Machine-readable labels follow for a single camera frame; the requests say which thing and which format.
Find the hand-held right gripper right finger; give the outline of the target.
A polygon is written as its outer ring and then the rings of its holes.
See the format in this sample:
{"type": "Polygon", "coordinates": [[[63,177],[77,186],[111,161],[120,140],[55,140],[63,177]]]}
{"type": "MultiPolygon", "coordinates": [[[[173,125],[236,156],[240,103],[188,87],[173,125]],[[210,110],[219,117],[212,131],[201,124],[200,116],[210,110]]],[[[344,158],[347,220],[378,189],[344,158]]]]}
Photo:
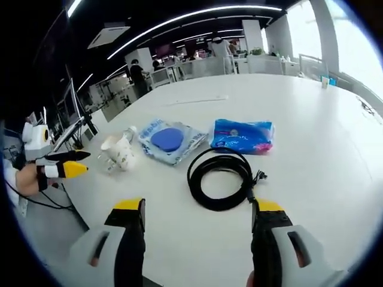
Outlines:
{"type": "Polygon", "coordinates": [[[335,270],[322,244],[303,226],[294,225],[278,204],[252,201],[251,251],[254,286],[338,286],[346,270],[335,270]]]}

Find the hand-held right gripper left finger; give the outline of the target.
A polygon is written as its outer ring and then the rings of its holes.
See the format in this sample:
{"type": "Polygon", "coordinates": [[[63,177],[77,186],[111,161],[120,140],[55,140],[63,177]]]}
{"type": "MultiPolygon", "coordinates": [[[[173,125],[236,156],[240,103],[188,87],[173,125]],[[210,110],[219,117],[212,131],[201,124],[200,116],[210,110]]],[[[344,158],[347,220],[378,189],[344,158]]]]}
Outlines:
{"type": "Polygon", "coordinates": [[[142,286],[145,200],[118,202],[70,250],[71,286],[142,286]]]}

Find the person's left hand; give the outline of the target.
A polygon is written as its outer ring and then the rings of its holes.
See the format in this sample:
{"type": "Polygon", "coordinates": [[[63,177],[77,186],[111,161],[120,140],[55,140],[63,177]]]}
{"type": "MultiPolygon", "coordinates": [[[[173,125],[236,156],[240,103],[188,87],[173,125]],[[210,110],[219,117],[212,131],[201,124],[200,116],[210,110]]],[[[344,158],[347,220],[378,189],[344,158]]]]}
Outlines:
{"type": "Polygon", "coordinates": [[[16,188],[23,196],[34,196],[40,191],[46,190],[47,187],[48,179],[45,175],[44,166],[31,163],[16,172],[16,188]]]}

